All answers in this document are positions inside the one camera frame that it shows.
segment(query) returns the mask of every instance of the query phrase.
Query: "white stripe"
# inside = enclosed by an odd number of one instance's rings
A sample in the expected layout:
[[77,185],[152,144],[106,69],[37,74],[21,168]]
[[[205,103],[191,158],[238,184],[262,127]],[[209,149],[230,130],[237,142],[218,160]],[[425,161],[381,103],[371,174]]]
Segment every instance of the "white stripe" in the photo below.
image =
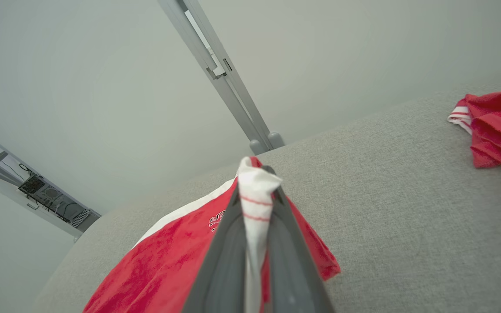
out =
[[453,114],[455,112],[469,113],[469,108],[468,107],[455,107],[455,109],[451,113]]
[[198,210],[199,208],[202,208],[204,204],[207,204],[208,202],[214,200],[215,198],[218,198],[229,190],[229,187],[233,185],[233,181],[235,178],[232,180],[228,180],[227,182],[223,183],[223,185],[217,187],[216,190],[212,191],[211,193],[207,194],[206,196],[203,196],[199,200],[195,200],[189,204],[185,204],[185,206],[182,206],[181,208],[178,208],[177,210],[171,212],[170,214],[162,217],[157,221],[154,226],[151,227],[143,236],[141,239],[138,240],[138,242],[135,244],[134,247],[137,246],[142,240],[145,240],[149,236],[152,236],[155,232],[159,231],[161,228],[163,228],[165,225],[169,224],[170,222],[173,222],[174,220],[177,220],[177,218],[181,218],[195,210]]
[[462,119],[462,120],[465,120],[465,121],[469,121],[469,123],[471,123],[471,117],[469,115],[463,115],[463,114],[451,114],[448,119],[450,117],[456,117],[458,119]]
[[465,125],[464,123],[462,123],[461,121],[464,121],[465,123],[471,125],[471,121],[470,120],[465,120],[465,119],[451,119],[448,117],[448,121],[450,123],[454,123],[454,124],[457,124],[459,126],[461,126],[461,128],[463,128],[464,130],[467,131],[467,133],[469,133],[469,135],[473,135],[473,131],[471,131],[471,128],[469,128],[467,125]]

